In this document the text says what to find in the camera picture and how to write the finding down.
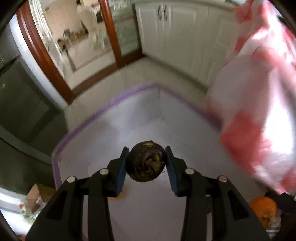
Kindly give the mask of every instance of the wooden door frame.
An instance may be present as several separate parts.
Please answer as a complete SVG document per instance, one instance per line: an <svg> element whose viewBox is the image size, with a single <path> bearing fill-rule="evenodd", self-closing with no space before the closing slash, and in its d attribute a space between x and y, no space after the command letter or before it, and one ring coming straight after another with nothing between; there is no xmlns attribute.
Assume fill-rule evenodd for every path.
<svg viewBox="0 0 296 241"><path fill-rule="evenodd" d="M84 80L73 90L69 88L68 84L54 65L41 37L39 36L30 10L29 1L27 0L17 11L17 20L30 52L48 80L68 104L71 104L73 99L75 99L82 92L93 86L101 79L124 67L125 65L143 57L141 47L127 55L122 56L108 0L98 1L101 5L104 22L116 62Z"/></svg>

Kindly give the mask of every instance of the white cabinet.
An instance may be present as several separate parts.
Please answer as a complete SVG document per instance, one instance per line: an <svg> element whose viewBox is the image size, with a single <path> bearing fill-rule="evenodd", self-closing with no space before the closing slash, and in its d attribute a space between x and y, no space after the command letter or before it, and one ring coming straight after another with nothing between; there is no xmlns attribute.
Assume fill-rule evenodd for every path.
<svg viewBox="0 0 296 241"><path fill-rule="evenodd" d="M164 22L162 3L137 4L136 14L143 53L164 60Z"/></svg>
<svg viewBox="0 0 296 241"><path fill-rule="evenodd" d="M143 53L209 86L237 34L233 13L184 2L136 4L136 12Z"/></svg>
<svg viewBox="0 0 296 241"><path fill-rule="evenodd" d="M165 59L192 77L198 76L204 49L208 6L188 3L163 3Z"/></svg>
<svg viewBox="0 0 296 241"><path fill-rule="evenodd" d="M226 51L231 40L238 34L238 22L233 13L209 8L208 23L205 31L205 49L198 80L209 86L225 64Z"/></svg>

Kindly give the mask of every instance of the taro root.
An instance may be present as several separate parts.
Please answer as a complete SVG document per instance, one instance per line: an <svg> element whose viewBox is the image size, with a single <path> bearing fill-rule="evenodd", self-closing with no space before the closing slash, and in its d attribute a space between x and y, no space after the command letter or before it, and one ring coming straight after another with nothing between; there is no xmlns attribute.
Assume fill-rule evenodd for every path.
<svg viewBox="0 0 296 241"><path fill-rule="evenodd" d="M137 182L152 181L165 167L164 149L153 141L136 144L126 160L126 171Z"/></svg>

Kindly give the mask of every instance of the red and white plastic bag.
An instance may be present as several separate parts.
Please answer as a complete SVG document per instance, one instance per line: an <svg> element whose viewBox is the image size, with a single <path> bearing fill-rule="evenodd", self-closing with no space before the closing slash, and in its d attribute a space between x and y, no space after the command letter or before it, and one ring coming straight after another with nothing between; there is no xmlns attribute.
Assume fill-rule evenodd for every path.
<svg viewBox="0 0 296 241"><path fill-rule="evenodd" d="M266 0L235 9L241 23L213 81L208 110L221 142L246 173L279 194L296 189L296 38Z"/></svg>

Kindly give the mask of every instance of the cabinet handle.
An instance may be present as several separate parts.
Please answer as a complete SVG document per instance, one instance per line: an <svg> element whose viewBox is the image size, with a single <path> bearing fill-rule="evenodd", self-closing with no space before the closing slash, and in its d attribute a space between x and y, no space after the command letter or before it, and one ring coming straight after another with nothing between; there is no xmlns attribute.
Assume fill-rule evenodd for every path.
<svg viewBox="0 0 296 241"><path fill-rule="evenodd" d="M158 16L159 20L161 21L162 16L159 15L159 11L160 11L160 5L159 5L159 7L158 7L157 16Z"/></svg>
<svg viewBox="0 0 296 241"><path fill-rule="evenodd" d="M163 17L164 17L165 21L168 20L168 16L166 15L166 7L167 6L165 6L165 10L163 11Z"/></svg>

